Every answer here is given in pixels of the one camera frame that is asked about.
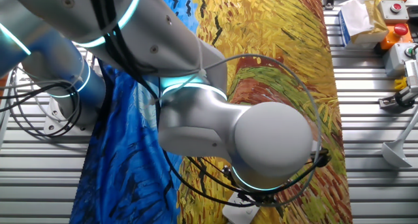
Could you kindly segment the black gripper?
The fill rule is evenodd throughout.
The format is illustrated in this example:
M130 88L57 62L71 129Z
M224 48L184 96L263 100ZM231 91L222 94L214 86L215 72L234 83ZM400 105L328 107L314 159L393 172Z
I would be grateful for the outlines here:
M274 198L276 189L267 189L264 191L246 191L243 189L238 189L236 192L238 193L238 197L240 199L256 206L276 206L276 200Z

